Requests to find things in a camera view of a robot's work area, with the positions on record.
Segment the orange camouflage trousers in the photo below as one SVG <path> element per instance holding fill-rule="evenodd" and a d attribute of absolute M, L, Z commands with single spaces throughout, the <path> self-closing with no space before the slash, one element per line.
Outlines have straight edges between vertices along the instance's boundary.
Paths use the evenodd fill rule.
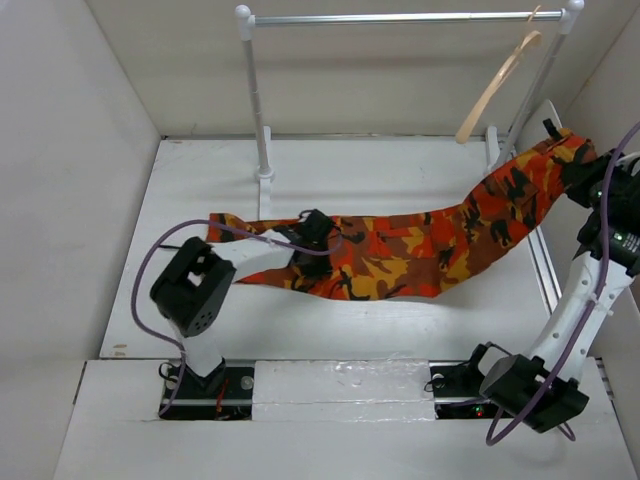
<path fill-rule="evenodd" d="M 293 268 L 255 274 L 246 283 L 332 300 L 434 298 L 482 273 L 525 239 L 508 232 L 509 196 L 501 176 L 508 161 L 458 204 L 392 216 L 336 215 L 329 275 L 311 279 Z"/>

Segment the beige wooden hanger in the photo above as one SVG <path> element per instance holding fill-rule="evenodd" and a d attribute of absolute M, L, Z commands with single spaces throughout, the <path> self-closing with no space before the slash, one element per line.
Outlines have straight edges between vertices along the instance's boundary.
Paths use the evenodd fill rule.
<path fill-rule="evenodd" d="M 518 68 L 526 54 L 531 49 L 541 45 L 542 33 L 537 27 L 533 26 L 534 17 L 541 12 L 541 9 L 542 5 L 538 4 L 527 16 L 525 26 L 521 28 L 517 41 L 513 44 L 513 49 L 493 74 L 458 128 L 454 139 L 459 145 L 466 144 L 471 139 L 472 134 L 478 132 L 481 122 L 484 122 L 486 127 L 490 125 L 490 120 L 495 118 L 494 105 L 497 103 L 496 98 L 500 97 L 504 84 Z"/>

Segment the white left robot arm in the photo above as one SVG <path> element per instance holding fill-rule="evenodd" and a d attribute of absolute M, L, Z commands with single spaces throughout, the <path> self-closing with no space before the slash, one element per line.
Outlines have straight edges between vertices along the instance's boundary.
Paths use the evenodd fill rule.
<path fill-rule="evenodd" d="M 232 284 L 269 270 L 296 267 L 314 277 L 331 271 L 329 245 L 340 231 L 318 210 L 296 222 L 253 233 L 214 222 L 230 241 L 208 243 L 191 237 L 177 250 L 150 290 L 150 298 L 186 347 L 188 384 L 201 396 L 216 394 L 225 380 L 225 359 L 217 347 L 195 338 L 216 320 Z"/>

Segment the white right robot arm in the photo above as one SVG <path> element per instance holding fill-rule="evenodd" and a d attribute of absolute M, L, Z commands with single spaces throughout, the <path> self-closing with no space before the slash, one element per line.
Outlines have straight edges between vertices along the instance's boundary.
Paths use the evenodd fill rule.
<path fill-rule="evenodd" d="M 567 195 L 591 214 L 578 233 L 579 249 L 548 322 L 525 353 L 495 364 L 479 359 L 462 369 L 468 390 L 495 405 L 499 415 L 512 417 L 503 430 L 490 426 L 489 446 L 520 424 L 575 437 L 568 422 L 589 401 L 579 389 L 587 353 L 616 299 L 639 275 L 638 153 L 607 153 L 577 174 Z"/>

